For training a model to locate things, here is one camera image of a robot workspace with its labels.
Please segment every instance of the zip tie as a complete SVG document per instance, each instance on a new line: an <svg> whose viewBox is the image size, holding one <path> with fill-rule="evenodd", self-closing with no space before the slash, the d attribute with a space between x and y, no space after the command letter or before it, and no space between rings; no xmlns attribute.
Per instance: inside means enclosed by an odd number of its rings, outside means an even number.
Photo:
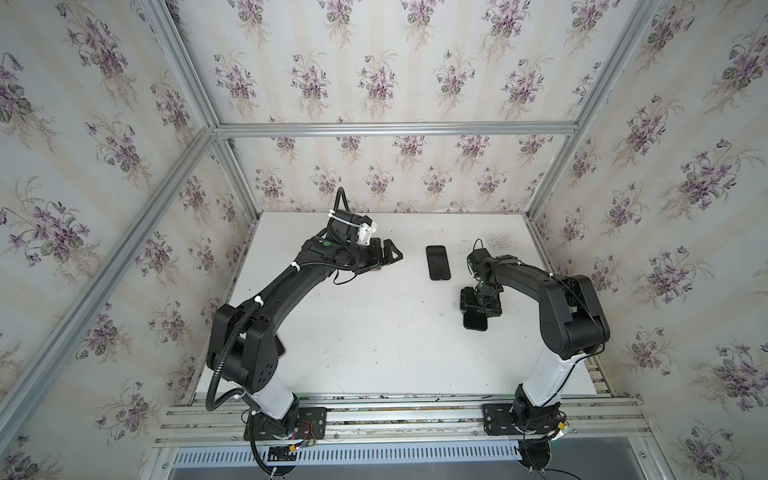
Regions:
<svg viewBox="0 0 768 480"><path fill-rule="evenodd" d="M346 223L347 225L350 225L351 227L360 228L360 225L352 222L348 222L344 220L343 218L338 218L336 215L334 215L335 210L331 209L330 213L328 214L329 217L333 218L334 220L338 220L341 223Z"/></svg>

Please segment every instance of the black phone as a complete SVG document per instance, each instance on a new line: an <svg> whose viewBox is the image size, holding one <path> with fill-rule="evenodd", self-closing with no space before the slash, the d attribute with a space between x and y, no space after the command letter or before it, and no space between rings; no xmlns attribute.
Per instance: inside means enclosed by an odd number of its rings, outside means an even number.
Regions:
<svg viewBox="0 0 768 480"><path fill-rule="evenodd" d="M432 280L450 280L451 269L448 267L448 254L443 245L427 247L427 266Z"/></svg>

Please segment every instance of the ventilation grille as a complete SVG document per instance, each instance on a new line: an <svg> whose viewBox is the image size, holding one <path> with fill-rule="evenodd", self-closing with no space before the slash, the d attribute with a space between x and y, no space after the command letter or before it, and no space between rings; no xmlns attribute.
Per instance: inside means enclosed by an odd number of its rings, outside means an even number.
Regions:
<svg viewBox="0 0 768 480"><path fill-rule="evenodd" d="M268 447L259 447L267 465L361 465L382 463L483 462L520 460L515 440L457 442L397 442L373 444L315 445L299 450L295 462L271 462ZM175 468L256 465L250 447L183 447L178 449Z"/></svg>

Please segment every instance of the white tabletop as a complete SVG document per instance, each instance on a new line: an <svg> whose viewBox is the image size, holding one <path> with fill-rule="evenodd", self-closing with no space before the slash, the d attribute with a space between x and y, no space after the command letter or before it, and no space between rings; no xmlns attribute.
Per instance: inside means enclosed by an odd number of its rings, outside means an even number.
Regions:
<svg viewBox="0 0 768 480"><path fill-rule="evenodd" d="M474 286L466 257L476 238L492 255L512 254L542 266L519 215L370 214L375 236L392 239L403 259L343 286L326 280L291 312L278 331L286 347L277 375L298 393L513 394L544 346L538 304L512 288L488 330L462 325L459 292ZM266 212L244 260L231 304L263 289L293 261L328 214ZM425 248L444 245L451 279L429 279ZM339 281L349 278L341 273ZM210 370L202 375L204 392ZM222 382L220 391L232 388ZM583 363L563 388L593 396Z"/></svg>

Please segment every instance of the white arm segment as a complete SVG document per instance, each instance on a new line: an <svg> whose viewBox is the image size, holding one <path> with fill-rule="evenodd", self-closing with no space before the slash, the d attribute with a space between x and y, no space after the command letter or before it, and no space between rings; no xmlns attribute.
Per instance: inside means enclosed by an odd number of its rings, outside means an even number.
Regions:
<svg viewBox="0 0 768 480"><path fill-rule="evenodd" d="M568 360L563 360L557 353L543 346L531 375L523 382L525 396L537 407L560 402L560 389L563 388L576 362L585 356L586 353L578 353Z"/></svg>
<svg viewBox="0 0 768 480"><path fill-rule="evenodd" d="M263 413L275 420L282 419L293 403L293 394L277 375L273 375L264 388L258 392L246 393L246 395L250 396L261 407Z"/></svg>

